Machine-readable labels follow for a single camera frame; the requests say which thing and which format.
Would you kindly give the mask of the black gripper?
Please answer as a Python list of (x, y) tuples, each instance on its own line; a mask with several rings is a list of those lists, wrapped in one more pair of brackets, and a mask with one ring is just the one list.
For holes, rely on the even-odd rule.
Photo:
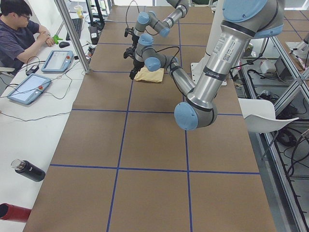
[(134, 80), (137, 72), (139, 72), (141, 70), (141, 68), (144, 67), (144, 62), (143, 61), (139, 61), (137, 58), (135, 58), (135, 49), (134, 47), (129, 47), (125, 50), (123, 57), (124, 59), (126, 58), (132, 58), (133, 59), (133, 69), (130, 72), (130, 79)]
[(140, 36), (138, 35), (139, 31), (135, 29), (135, 27), (126, 27), (125, 28), (125, 33), (124, 33), (124, 37), (127, 37), (128, 35), (132, 36), (132, 47), (137, 47), (138, 45), (138, 40), (140, 38)]

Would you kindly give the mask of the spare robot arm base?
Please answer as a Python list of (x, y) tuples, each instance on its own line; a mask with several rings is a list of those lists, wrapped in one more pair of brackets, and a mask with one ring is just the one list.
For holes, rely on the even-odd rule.
[(304, 37), (301, 42), (286, 42), (290, 51), (295, 56), (306, 59), (309, 54), (309, 34)]

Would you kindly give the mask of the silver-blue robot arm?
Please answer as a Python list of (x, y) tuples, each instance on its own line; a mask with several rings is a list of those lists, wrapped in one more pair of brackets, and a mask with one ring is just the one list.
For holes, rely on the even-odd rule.
[(188, 77), (175, 56), (156, 52), (153, 37), (146, 33), (146, 28), (151, 27), (166, 37), (170, 28), (188, 13), (187, 1), (171, 0), (169, 3), (174, 7), (174, 12), (163, 21), (152, 11), (139, 13), (135, 26), (126, 29), (126, 34), (132, 35), (133, 44), (124, 52), (124, 57), (133, 59), (131, 79), (143, 67), (151, 72), (161, 68), (169, 72), (185, 96), (185, 101), (175, 107), (175, 121), (186, 131), (195, 130), (211, 125), (216, 120), (217, 108), (213, 100), (249, 41), (276, 36), (282, 32), (285, 1), (218, 1), (215, 13), (222, 15), (223, 19), (220, 23), (213, 22), (212, 26), (219, 28), (221, 34), (196, 83)]
[(132, 28), (127, 27), (125, 29), (124, 36), (129, 34), (132, 36), (132, 46), (130, 48), (136, 48), (140, 36), (146, 31), (146, 28), (150, 26), (157, 34), (162, 37), (167, 37), (170, 29), (181, 18), (184, 18), (189, 10), (188, 0), (167, 0), (167, 3), (171, 5), (175, 10), (162, 21), (156, 16), (155, 12), (140, 12), (138, 14), (135, 26)]

